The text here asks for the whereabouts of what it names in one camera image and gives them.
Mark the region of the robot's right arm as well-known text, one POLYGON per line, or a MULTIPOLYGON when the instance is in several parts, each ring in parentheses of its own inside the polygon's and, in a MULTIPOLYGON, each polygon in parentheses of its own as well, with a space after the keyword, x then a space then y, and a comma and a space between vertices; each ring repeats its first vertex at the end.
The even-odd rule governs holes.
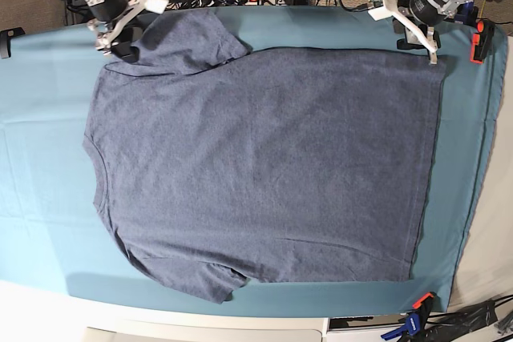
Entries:
POLYGON ((87 27, 95 34, 95 49, 127 63, 137 62, 133 42, 143 29, 135 20, 143 10, 141 0, 85 0, 93 19, 87 27))

